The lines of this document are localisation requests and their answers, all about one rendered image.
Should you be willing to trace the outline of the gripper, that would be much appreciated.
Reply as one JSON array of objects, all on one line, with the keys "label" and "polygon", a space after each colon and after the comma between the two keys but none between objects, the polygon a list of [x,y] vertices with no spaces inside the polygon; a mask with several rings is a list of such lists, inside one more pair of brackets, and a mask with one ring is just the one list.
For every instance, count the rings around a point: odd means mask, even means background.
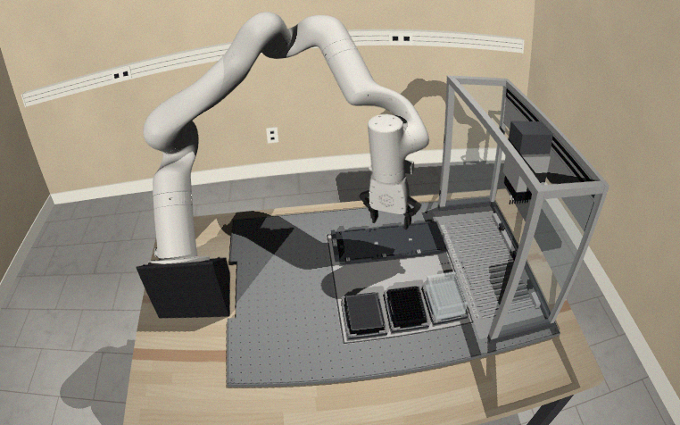
[{"label": "gripper", "polygon": [[[359,198],[369,208],[372,223],[376,223],[378,211],[403,214],[405,229],[411,225],[411,217],[421,208],[421,204],[410,197],[406,175],[396,183],[382,183],[371,175],[369,190],[360,193]],[[411,209],[409,204],[414,208]]]}]

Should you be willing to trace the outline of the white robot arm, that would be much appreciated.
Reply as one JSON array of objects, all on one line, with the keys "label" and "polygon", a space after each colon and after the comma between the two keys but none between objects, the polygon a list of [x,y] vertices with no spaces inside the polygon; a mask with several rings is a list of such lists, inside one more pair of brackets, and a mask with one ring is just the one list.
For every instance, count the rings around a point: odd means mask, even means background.
[{"label": "white robot arm", "polygon": [[413,173],[414,162],[405,158],[428,145],[427,129],[407,98],[373,80],[344,24],[332,16],[313,15],[288,29],[277,14],[260,12],[241,27],[227,52],[199,80],[158,105],[145,120],[145,142],[162,151],[161,166],[153,176],[154,256],[159,260],[148,265],[210,260],[198,258],[195,242],[191,170],[199,137],[193,119],[229,95],[260,53],[283,59],[314,46],[349,104],[377,106],[395,115],[380,114],[368,122],[373,178],[395,183]]}]

